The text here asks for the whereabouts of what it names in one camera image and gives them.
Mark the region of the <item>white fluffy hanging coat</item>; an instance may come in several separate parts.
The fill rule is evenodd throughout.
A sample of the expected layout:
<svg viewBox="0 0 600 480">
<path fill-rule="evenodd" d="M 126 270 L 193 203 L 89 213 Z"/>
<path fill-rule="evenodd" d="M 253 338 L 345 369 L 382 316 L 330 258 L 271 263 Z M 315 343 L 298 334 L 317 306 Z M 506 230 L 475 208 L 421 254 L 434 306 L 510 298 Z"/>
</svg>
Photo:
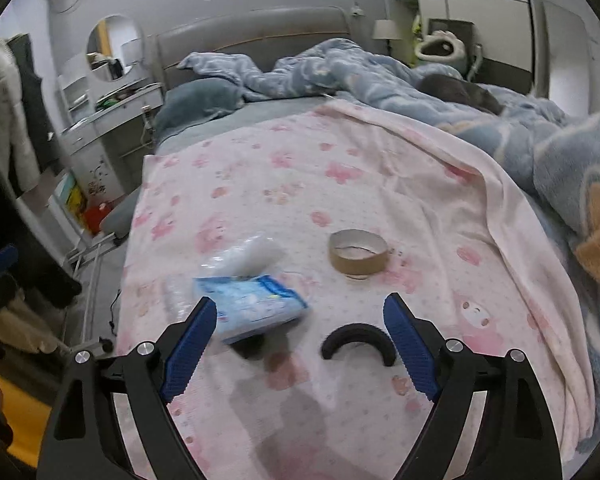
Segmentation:
<svg viewBox="0 0 600 480">
<path fill-rule="evenodd" d="M 15 196 L 32 191 L 41 177 L 22 104 L 20 71 L 12 51 L 1 37 L 0 173 Z"/>
</svg>

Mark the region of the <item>pink cartoon print blanket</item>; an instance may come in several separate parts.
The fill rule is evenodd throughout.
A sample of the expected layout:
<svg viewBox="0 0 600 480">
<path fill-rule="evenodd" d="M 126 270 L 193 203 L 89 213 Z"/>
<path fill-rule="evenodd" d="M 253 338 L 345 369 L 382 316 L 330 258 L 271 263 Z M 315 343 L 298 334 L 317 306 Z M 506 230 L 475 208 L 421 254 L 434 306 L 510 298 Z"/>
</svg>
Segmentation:
<svg viewBox="0 0 600 480">
<path fill-rule="evenodd" d="M 529 358 L 559 459 L 594 426 L 580 302 L 528 198 L 490 157 L 416 120 L 332 100 L 143 163 L 118 348 L 218 325 L 169 405 L 210 479 L 388 479 L 431 410 L 399 364 L 325 338 L 387 296 L 471 350 Z"/>
</svg>

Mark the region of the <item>cream flower cat bed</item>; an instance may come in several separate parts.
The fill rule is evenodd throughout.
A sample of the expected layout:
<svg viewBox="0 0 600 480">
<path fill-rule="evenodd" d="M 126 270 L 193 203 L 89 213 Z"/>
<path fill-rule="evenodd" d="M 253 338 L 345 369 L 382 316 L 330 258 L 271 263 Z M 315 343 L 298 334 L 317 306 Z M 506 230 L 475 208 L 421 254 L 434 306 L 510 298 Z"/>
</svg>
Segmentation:
<svg viewBox="0 0 600 480">
<path fill-rule="evenodd" d="M 455 68 L 461 74 L 467 70 L 465 44 L 452 32 L 435 30 L 416 44 L 415 56 L 418 64 L 442 64 Z"/>
</svg>

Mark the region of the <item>arched vanity mirror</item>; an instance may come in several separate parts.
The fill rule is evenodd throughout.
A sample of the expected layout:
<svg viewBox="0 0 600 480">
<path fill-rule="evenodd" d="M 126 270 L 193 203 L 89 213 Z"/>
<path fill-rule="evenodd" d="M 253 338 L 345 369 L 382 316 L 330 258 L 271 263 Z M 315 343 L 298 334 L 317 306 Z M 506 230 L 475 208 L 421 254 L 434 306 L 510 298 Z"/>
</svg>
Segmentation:
<svg viewBox="0 0 600 480">
<path fill-rule="evenodd" d="M 144 59 L 140 28 L 125 15 L 102 18 L 87 38 L 85 57 L 96 78 L 106 82 L 124 78 Z"/>
</svg>

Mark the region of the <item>clear bubble wrap piece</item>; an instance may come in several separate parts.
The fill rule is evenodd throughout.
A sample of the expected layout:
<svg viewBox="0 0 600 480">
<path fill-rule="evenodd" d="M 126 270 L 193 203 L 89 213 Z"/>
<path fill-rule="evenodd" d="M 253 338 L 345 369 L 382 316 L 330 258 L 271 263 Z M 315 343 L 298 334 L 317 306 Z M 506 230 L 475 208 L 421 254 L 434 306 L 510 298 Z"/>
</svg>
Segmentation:
<svg viewBox="0 0 600 480">
<path fill-rule="evenodd" d="M 248 280 L 271 271 L 284 257 L 284 248 L 277 240 L 265 232 L 257 232 L 217 250 L 194 270 L 167 276 L 161 284 L 166 320 L 182 322 L 193 310 L 198 296 L 197 278 Z"/>
</svg>

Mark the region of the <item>black curved foam piece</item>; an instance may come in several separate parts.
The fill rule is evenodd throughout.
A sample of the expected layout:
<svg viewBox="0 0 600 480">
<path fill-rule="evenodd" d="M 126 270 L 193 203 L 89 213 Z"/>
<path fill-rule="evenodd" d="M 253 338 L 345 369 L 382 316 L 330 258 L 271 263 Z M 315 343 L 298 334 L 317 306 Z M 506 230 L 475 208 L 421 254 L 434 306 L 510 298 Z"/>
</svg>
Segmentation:
<svg viewBox="0 0 600 480">
<path fill-rule="evenodd" d="M 336 353 L 349 344 L 366 344 L 380 355 L 385 367 L 396 364 L 396 348 L 389 336 L 380 328 L 366 323 L 343 325 L 331 332 L 321 345 L 323 360 L 331 360 Z"/>
</svg>

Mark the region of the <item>white dressing table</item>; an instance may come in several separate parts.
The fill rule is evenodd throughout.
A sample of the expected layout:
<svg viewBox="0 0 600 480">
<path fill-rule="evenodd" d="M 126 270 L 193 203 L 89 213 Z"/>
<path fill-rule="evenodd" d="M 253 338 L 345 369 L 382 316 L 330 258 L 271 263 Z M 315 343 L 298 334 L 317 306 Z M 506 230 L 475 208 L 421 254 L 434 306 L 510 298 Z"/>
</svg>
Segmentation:
<svg viewBox="0 0 600 480">
<path fill-rule="evenodd" d="M 94 203 L 115 203 L 140 185 L 143 158 L 154 150 L 152 118 L 163 106 L 158 82 L 135 81 L 110 96 L 114 104 L 60 137 L 76 183 Z"/>
</svg>

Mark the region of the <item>blue tissue pack wrapper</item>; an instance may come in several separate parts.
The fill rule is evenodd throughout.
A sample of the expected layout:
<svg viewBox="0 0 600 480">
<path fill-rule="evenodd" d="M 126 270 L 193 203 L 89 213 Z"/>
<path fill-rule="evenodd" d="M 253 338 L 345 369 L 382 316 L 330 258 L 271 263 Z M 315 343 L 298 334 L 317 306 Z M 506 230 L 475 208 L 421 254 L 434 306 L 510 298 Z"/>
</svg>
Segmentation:
<svg viewBox="0 0 600 480">
<path fill-rule="evenodd" d="M 262 335 L 309 311 L 298 292 L 271 275 L 249 280 L 240 278 L 196 278 L 195 290 L 216 305 L 216 333 L 224 344 L 234 344 Z"/>
</svg>

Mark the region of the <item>white bedside lamp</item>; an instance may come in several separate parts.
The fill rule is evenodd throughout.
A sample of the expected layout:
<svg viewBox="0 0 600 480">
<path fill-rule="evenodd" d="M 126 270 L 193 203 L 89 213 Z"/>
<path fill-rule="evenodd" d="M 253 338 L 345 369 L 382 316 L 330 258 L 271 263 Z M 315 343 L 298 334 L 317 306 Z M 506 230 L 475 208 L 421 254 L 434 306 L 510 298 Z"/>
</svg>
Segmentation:
<svg viewBox="0 0 600 480">
<path fill-rule="evenodd" d="M 373 40 L 383 41 L 387 53 L 392 52 L 393 41 L 400 41 L 401 34 L 398 25 L 393 20 L 376 20 L 373 29 Z"/>
</svg>

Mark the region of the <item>blue-grey pillow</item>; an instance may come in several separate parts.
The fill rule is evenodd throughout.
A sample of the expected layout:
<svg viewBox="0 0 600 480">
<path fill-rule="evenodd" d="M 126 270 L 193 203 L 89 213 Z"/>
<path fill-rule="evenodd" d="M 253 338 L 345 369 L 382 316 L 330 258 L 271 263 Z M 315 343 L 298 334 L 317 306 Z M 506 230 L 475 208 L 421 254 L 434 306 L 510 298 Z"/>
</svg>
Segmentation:
<svg viewBox="0 0 600 480">
<path fill-rule="evenodd" d="M 188 127 L 233 114 L 244 104 L 242 89 L 226 79 L 211 77 L 180 84 L 166 92 L 155 116 L 155 146 Z"/>
</svg>

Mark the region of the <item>cardboard tape roll core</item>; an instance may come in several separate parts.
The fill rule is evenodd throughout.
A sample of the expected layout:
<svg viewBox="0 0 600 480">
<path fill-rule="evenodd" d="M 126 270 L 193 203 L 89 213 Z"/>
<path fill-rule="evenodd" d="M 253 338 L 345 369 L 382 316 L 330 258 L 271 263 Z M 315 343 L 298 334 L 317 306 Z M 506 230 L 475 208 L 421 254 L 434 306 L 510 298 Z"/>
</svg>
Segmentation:
<svg viewBox="0 0 600 480">
<path fill-rule="evenodd" d="M 385 271 L 389 245 L 376 233 L 346 229 L 329 235 L 328 256 L 336 271 L 359 278 Z"/>
</svg>

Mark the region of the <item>white sliding door wardrobe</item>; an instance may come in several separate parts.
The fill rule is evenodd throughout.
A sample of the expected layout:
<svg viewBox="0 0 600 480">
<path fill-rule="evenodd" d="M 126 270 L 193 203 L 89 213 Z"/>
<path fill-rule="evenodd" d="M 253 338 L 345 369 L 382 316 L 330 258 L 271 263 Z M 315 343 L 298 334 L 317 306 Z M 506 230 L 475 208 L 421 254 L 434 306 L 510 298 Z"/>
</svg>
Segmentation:
<svg viewBox="0 0 600 480">
<path fill-rule="evenodd" d="M 410 0 L 420 30 L 466 26 L 483 56 L 478 81 L 520 93 L 534 85 L 535 34 L 530 0 Z"/>
</svg>

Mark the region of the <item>red box on floor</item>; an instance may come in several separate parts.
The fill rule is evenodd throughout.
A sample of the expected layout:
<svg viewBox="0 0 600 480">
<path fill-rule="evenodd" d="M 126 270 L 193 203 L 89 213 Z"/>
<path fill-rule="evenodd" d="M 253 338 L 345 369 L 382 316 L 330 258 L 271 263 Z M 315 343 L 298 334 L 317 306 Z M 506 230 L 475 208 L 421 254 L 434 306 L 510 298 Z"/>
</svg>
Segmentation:
<svg viewBox="0 0 600 480">
<path fill-rule="evenodd" d="M 84 211 L 83 219 L 86 228 L 92 235 L 96 235 L 100 232 L 100 225 L 111 211 L 112 208 L 110 203 L 106 202 L 100 203 L 97 206 L 88 207 L 87 210 Z"/>
</svg>

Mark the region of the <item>dark grey cat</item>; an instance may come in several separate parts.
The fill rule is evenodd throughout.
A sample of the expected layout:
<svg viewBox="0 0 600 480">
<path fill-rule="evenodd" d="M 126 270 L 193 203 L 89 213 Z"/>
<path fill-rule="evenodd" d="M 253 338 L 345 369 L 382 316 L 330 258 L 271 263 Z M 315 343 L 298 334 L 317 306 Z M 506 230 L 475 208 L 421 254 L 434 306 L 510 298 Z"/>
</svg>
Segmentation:
<svg viewBox="0 0 600 480">
<path fill-rule="evenodd" d="M 493 115 L 501 115 L 504 110 L 491 92 L 464 79 L 431 74 L 422 78 L 417 89 L 441 101 L 467 105 Z"/>
</svg>

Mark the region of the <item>white clothes rack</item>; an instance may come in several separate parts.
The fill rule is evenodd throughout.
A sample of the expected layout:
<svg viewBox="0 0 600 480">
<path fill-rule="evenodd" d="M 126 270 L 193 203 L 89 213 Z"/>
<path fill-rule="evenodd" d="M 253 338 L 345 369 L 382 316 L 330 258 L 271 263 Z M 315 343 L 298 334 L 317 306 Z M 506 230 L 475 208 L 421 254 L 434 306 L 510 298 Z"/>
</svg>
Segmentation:
<svg viewBox="0 0 600 480">
<path fill-rule="evenodd" d="M 71 277 L 82 286 L 62 318 L 61 341 L 67 353 L 88 350 L 95 356 L 108 356 L 114 351 L 114 342 L 109 336 L 95 334 L 94 319 L 102 257 L 116 248 L 117 242 L 114 233 L 87 237 L 82 230 L 65 258 Z"/>
</svg>

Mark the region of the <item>grey upholstered bed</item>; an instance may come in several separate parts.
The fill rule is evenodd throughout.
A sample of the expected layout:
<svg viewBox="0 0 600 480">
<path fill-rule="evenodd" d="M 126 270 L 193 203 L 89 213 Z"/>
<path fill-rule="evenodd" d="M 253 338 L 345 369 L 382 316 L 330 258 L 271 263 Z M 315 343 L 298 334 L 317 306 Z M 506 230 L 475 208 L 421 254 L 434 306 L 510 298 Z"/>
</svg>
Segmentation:
<svg viewBox="0 0 600 480">
<path fill-rule="evenodd" d="M 155 36 L 151 41 L 150 53 L 154 71 L 169 91 L 189 81 L 211 78 L 199 76 L 190 70 L 178 69 L 178 61 L 190 52 L 242 53 L 253 58 L 261 70 L 269 70 L 280 58 L 299 54 L 332 38 L 353 41 L 346 19 L 339 9 L 278 8 L 206 18 L 171 29 Z M 259 103 L 314 96 L 260 101 L 250 98 L 242 91 L 242 97 L 245 102 Z M 188 127 L 160 145 L 172 145 L 187 140 L 191 128 L 199 129 L 204 136 L 212 136 L 225 130 L 236 116 L 237 112 L 202 125 Z M 591 451 L 579 452 L 584 456 L 584 463 L 578 469 L 578 477 L 600 479 L 600 440 Z"/>
</svg>

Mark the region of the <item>grey floor cushion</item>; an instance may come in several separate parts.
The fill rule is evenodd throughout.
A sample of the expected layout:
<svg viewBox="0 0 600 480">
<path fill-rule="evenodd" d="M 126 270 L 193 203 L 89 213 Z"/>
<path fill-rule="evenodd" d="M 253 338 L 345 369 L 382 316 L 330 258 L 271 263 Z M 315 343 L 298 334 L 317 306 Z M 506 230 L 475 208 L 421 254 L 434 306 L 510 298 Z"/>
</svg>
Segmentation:
<svg viewBox="0 0 600 480">
<path fill-rule="evenodd" d="M 130 234 L 134 210 L 141 190 L 136 188 L 106 215 L 99 226 L 103 233 L 112 234 L 117 240 L 124 240 Z"/>
</svg>

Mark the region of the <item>black hanging garment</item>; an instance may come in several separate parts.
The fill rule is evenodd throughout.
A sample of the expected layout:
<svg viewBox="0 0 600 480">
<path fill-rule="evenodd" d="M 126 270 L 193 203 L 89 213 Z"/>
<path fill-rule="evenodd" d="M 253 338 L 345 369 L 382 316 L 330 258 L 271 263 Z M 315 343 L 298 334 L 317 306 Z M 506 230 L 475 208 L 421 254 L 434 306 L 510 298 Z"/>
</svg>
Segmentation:
<svg viewBox="0 0 600 480">
<path fill-rule="evenodd" d="M 29 35 L 13 36 L 7 41 L 20 75 L 20 102 L 24 123 L 35 154 L 38 171 L 50 169 L 59 174 L 64 168 L 55 129 L 48 116 L 42 93 L 42 78 L 35 73 L 32 42 Z"/>
</svg>

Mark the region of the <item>blue cloud pattern duvet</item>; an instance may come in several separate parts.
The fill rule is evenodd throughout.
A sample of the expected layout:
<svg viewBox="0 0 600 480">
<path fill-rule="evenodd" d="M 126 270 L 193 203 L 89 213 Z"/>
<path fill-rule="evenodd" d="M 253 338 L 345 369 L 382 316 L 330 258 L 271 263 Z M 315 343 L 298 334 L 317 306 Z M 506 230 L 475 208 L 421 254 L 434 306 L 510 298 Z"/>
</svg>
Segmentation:
<svg viewBox="0 0 600 480">
<path fill-rule="evenodd" d="M 442 64 L 408 67 L 332 38 L 261 70 L 242 53 L 190 52 L 179 70 L 231 81 L 256 100 L 339 93 L 440 128 L 490 155 L 528 196 L 579 297 L 600 440 L 600 112 L 572 117 L 547 99 L 472 84 Z"/>
</svg>

